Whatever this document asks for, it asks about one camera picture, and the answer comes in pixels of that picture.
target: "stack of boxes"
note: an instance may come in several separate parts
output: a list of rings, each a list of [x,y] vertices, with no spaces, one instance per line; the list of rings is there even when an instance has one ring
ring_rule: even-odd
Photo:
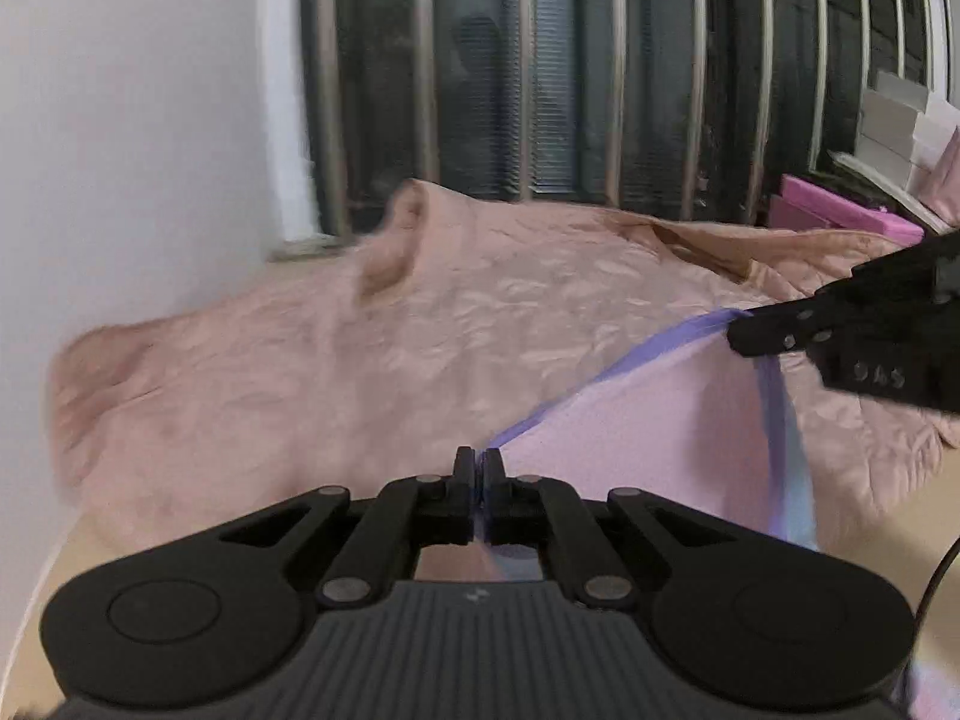
[[[950,138],[960,110],[925,86],[881,71],[863,97],[854,156],[899,189],[918,194]]]

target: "pink blanket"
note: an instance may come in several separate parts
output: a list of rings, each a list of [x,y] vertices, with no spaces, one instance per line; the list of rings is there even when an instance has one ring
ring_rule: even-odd
[[[298,278],[62,351],[56,474],[127,548],[317,485],[373,495],[447,471],[457,445],[484,445],[682,319],[809,295],[895,248],[411,182],[381,232]],[[802,356],[784,372],[824,544],[928,479],[941,434],[957,440],[947,420],[824,392]]]

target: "beige tabletop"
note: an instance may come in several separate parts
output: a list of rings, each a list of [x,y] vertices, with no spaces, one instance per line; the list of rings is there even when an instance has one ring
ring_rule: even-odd
[[[943,472],[880,528],[833,552],[885,576],[916,605],[940,558],[960,536],[960,453],[949,452]],[[0,720],[19,709],[49,712],[61,700],[40,647],[38,618],[53,592],[83,570],[121,557],[80,519],[59,552],[32,610],[16,651]],[[960,682],[960,566],[947,576],[930,611],[920,656],[939,664]]]

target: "pink fabric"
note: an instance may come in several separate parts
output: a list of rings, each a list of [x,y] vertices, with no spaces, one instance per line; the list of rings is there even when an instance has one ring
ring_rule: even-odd
[[[504,464],[512,475],[563,479],[585,498],[637,487],[766,532],[759,393],[752,361],[714,335],[587,386],[503,445]]]
[[[954,130],[918,200],[951,227],[960,227],[960,128]]]
[[[905,247],[923,240],[923,229],[905,218],[863,208],[846,197],[795,175],[784,175],[781,195],[771,201],[771,227],[792,230],[823,227],[866,230],[885,235]]]
[[[318,485],[374,495],[448,471],[458,445],[486,445],[683,319],[802,298],[895,249],[863,232],[668,223],[411,182],[378,234],[299,277],[64,349],[56,475],[127,549]],[[802,356],[781,363],[821,543],[928,479],[940,432],[960,439],[952,420],[825,392]]]

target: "silver screw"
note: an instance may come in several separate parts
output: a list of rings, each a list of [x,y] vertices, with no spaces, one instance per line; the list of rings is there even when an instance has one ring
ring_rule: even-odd
[[[587,595],[597,601],[620,601],[630,595],[634,586],[623,577],[598,576],[584,584]]]
[[[370,585],[359,577],[331,579],[323,586],[323,595],[338,604],[351,604],[370,595]]]

